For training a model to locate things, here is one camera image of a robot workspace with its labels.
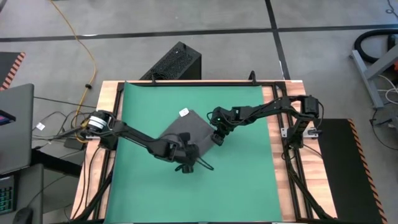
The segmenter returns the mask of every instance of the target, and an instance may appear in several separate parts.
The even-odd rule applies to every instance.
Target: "gray floor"
[[[176,30],[270,28],[262,0],[68,0],[56,2],[78,34],[115,34]],[[396,24],[386,14],[387,1],[372,0],[271,0],[278,27],[356,26]],[[385,148],[374,137],[369,119],[371,100],[348,55],[358,35],[366,30],[335,30],[280,33],[291,79],[303,80],[307,93],[325,105],[326,118],[352,118],[357,126],[368,165],[387,218],[398,220],[398,151]],[[1,37],[71,35],[67,25],[48,1],[8,0],[0,13]],[[255,70],[261,79],[282,79],[272,33],[186,35],[85,40],[98,64],[98,76],[85,104],[95,105],[103,80],[140,78],[176,42],[202,53],[203,79],[246,79]],[[374,56],[385,52],[385,38],[365,41]],[[12,86],[35,85],[35,95],[78,103],[92,64],[75,41],[3,42],[0,51],[27,54]],[[381,88],[389,88],[382,80]],[[71,105],[35,100],[34,124],[53,111],[69,113]],[[58,131],[62,117],[54,115],[43,131]],[[381,139],[398,148],[393,130],[377,129]],[[64,156],[73,152],[60,143],[45,146],[46,153]],[[67,157],[76,163],[82,153]],[[59,174],[45,173],[45,184]],[[63,179],[45,191],[45,223],[63,221],[63,207],[73,202],[77,180]],[[66,207],[69,215],[71,206]]]

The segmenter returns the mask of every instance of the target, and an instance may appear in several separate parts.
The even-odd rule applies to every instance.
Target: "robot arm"
[[[107,111],[95,111],[80,134],[99,136],[99,146],[108,150],[115,150],[119,137],[125,138],[146,148],[157,159],[180,163],[183,173],[193,172],[193,165],[200,156],[197,145],[188,144],[189,133],[176,134],[180,142],[166,138],[154,139],[117,120]]]
[[[301,102],[301,112],[292,106],[295,101]],[[235,106],[231,110],[217,107],[211,112],[210,123],[217,128],[212,135],[212,140],[217,145],[222,145],[225,136],[237,126],[245,126],[255,122],[259,118],[280,113],[286,113],[296,122],[287,130],[285,143],[292,147],[303,147],[302,134],[310,121],[319,116],[318,100],[312,96],[283,96],[264,105],[256,107]]]

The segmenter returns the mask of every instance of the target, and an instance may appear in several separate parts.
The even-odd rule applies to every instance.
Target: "yellow black hazard stripe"
[[[371,177],[371,172],[369,171],[369,168],[368,168],[368,163],[366,163],[365,155],[364,155],[363,150],[362,150],[362,145],[361,145],[361,142],[359,141],[358,132],[356,131],[356,128],[355,128],[353,120],[352,119],[348,119],[348,122],[349,122],[349,125],[351,126],[351,130],[353,132],[353,135],[354,135],[354,138],[355,138],[355,141],[356,141],[356,146],[358,148],[358,152],[359,152],[359,155],[361,157],[361,160],[362,160],[362,163],[363,163],[363,167],[365,168],[365,173],[366,173],[366,175],[368,177],[369,185],[371,186],[371,189],[373,191],[373,197],[374,197],[376,205],[377,205],[377,207],[379,209],[381,220],[382,220],[383,224],[387,224],[387,218],[386,218],[386,215],[384,214],[384,210],[383,210],[383,207],[381,205],[381,202],[380,202],[380,199],[379,199],[379,195],[377,194],[376,187],[374,186],[373,179]]]
[[[12,67],[10,69],[10,72],[7,74],[6,79],[3,81],[2,85],[0,86],[0,91],[7,90],[8,88],[10,88],[11,82],[15,78],[15,75],[17,74],[17,71],[24,58],[25,58],[25,53],[22,52],[15,59],[15,62],[14,64],[12,64]]]

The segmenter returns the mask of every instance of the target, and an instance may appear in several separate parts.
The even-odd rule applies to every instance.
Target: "green cloth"
[[[163,86],[125,84],[122,119],[153,138],[184,108],[203,119],[217,106],[263,104],[260,86]],[[106,223],[281,221],[266,119],[240,126],[203,159],[194,173],[175,172],[177,163],[155,159],[120,139]]]

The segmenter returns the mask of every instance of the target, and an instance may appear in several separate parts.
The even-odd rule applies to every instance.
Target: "wooden board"
[[[259,80],[260,82],[276,82],[278,80]],[[99,94],[97,109],[98,110],[108,110],[112,111],[114,108],[114,102],[116,98],[116,92],[119,82],[124,81],[104,81],[101,92]],[[150,81],[129,81],[131,83],[148,83]],[[159,82],[172,82],[172,83],[183,83],[187,82],[185,80],[170,80],[170,81],[159,81]],[[251,82],[249,80],[195,80],[195,82]],[[302,81],[285,81],[287,87],[287,94],[288,95],[305,95],[304,85]],[[264,97],[264,103],[267,103],[273,100],[272,89],[268,86],[262,87],[262,93]],[[294,103],[294,107],[296,110],[300,111],[300,103]],[[280,140],[280,130],[278,125],[277,116],[269,116],[267,117],[268,128],[271,138],[271,149],[273,153],[273,160],[274,160],[274,167],[275,167],[275,175],[277,179],[277,186],[278,186],[278,195],[280,201],[280,209],[282,211],[282,218],[283,221],[294,221],[294,210],[292,205],[292,199],[290,195],[290,188],[289,182],[287,178],[287,172],[285,167],[285,162],[282,160],[282,143]],[[287,125],[286,116],[284,116],[284,123]],[[320,152],[318,141],[317,140],[304,140],[304,143],[318,152]],[[76,191],[75,203],[73,204],[72,209],[72,218],[75,217],[74,214],[76,213],[76,217],[84,210],[85,202],[86,202],[86,194],[87,194],[87,184],[88,184],[88,164],[93,157],[94,152],[98,147],[98,141],[90,141],[87,146],[86,150],[86,158],[85,162],[87,166],[86,169],[86,179],[85,179],[85,187],[83,191],[83,171],[80,174],[80,180],[78,184],[78,188]],[[336,210],[333,204],[333,199],[331,197],[331,192],[329,188],[328,179],[326,176],[325,167],[323,165],[323,161],[319,155],[315,154],[311,150],[304,147],[300,150],[303,169],[305,173],[305,178],[307,181],[308,190],[311,192],[315,200],[321,205],[321,207],[331,216],[336,217]],[[114,159],[114,152],[111,153],[110,163],[108,166],[108,171],[110,170],[113,159]],[[91,166],[91,177],[90,177],[90,188],[88,189],[88,201],[90,202],[91,198],[95,195],[98,190],[98,184],[100,181],[101,169],[104,160],[104,150],[100,149],[93,159],[92,166]],[[298,199],[300,203],[301,209],[301,216],[305,217],[305,207],[303,202],[303,197],[297,189],[298,192]],[[106,204],[108,202],[108,195],[109,189],[105,192],[101,209],[99,213],[100,218],[105,217],[106,213]]]

